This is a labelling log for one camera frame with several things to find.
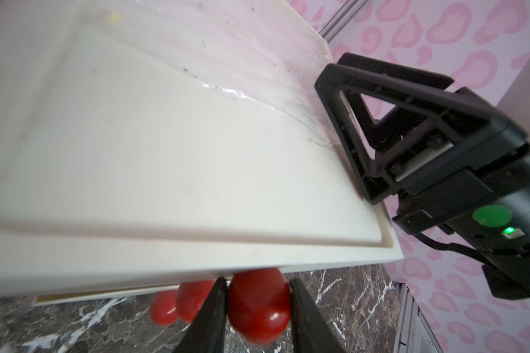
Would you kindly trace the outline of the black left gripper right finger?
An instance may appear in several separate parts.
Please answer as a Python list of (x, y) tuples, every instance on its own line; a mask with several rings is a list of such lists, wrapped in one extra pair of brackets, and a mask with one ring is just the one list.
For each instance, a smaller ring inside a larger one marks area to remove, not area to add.
[(291, 335), (293, 351), (299, 353), (345, 353), (314, 303), (303, 281), (289, 281), (291, 288)]

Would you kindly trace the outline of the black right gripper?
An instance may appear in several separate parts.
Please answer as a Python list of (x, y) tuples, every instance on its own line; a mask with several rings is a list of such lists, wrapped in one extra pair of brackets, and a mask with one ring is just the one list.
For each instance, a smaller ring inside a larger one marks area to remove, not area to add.
[(325, 66), (314, 86), (370, 204), (407, 192), (393, 219), (405, 233), (480, 262), (494, 297), (530, 298), (522, 128), (449, 76), (357, 54)]

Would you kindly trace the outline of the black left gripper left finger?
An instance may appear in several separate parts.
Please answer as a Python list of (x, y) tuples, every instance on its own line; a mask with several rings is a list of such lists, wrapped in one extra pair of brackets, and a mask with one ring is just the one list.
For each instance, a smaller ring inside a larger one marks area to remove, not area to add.
[(196, 318), (173, 353), (222, 353), (225, 347), (228, 284), (216, 280)]

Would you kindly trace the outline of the red top drawer knob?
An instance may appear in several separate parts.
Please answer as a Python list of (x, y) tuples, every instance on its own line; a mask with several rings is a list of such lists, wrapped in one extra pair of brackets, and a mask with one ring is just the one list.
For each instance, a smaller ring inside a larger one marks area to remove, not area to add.
[(266, 346), (291, 320), (291, 291), (278, 269), (239, 272), (228, 288), (228, 318), (247, 341)]

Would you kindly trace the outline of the cream drawer cabinet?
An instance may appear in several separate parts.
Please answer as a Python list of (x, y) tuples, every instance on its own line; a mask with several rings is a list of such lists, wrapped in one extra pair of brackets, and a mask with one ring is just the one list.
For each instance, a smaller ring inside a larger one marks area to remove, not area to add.
[(285, 1), (0, 1), (0, 297), (403, 253)]

